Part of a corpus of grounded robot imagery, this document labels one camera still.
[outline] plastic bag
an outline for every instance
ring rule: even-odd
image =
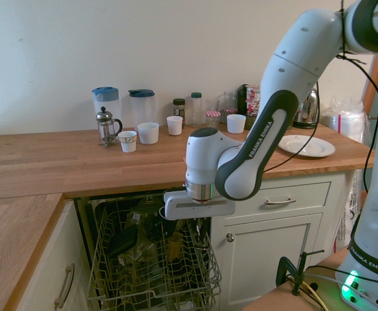
[[[320,123],[359,143],[370,144],[370,122],[363,112],[363,102],[351,97],[338,101],[335,97],[320,116]]]

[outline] white cabinet door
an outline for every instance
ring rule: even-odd
[[[74,271],[66,271],[74,266]],[[17,311],[87,311],[90,268],[74,205],[68,203],[45,247]],[[55,299],[65,303],[56,308]]]
[[[274,289],[279,259],[285,256],[297,265],[301,252],[313,251],[321,218],[312,214],[225,226],[219,310],[240,310]]]

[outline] white cup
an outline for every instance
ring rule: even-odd
[[[159,125],[153,122],[142,123],[137,126],[142,144],[155,144],[159,140]]]
[[[135,131],[120,132],[117,136],[122,144],[123,152],[133,152],[136,150],[137,133]]]
[[[167,117],[166,120],[168,121],[169,135],[182,134],[182,117],[178,115],[172,115],[171,117]]]
[[[228,132],[232,134],[242,133],[246,119],[247,117],[244,115],[227,115]]]

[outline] white cabinet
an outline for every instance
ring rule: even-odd
[[[240,310],[274,289],[281,257],[297,265],[303,251],[326,251],[309,257],[309,265],[329,255],[352,177],[353,171],[265,179],[233,215],[212,218],[220,311]]]
[[[221,311],[239,310],[274,288],[278,260],[298,264],[301,251],[312,251],[321,214],[225,227],[233,242],[225,244],[221,271]]]
[[[65,205],[17,311],[87,311],[90,268],[72,203]],[[64,301],[62,308],[55,300]]]

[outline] drawer handle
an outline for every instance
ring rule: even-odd
[[[227,234],[227,241],[230,242],[230,243],[235,241],[235,236],[232,233],[228,233]]]
[[[265,204],[266,205],[282,205],[282,204],[294,203],[296,201],[297,201],[296,199],[291,199],[291,198],[288,198],[287,201],[281,201],[281,202],[271,202],[271,201],[267,200],[267,201],[265,201]]]
[[[75,265],[74,264],[71,264],[71,266],[69,267],[66,267],[65,269],[65,280],[64,280],[64,284],[62,286],[62,289],[61,289],[61,293],[60,293],[60,296],[59,298],[55,299],[54,300],[54,304],[55,304],[55,310],[57,310],[57,308],[62,308],[67,300],[67,297],[68,297],[68,294],[70,293],[70,289],[71,289],[71,286],[72,286],[72,281],[74,280],[74,271],[75,271]]]

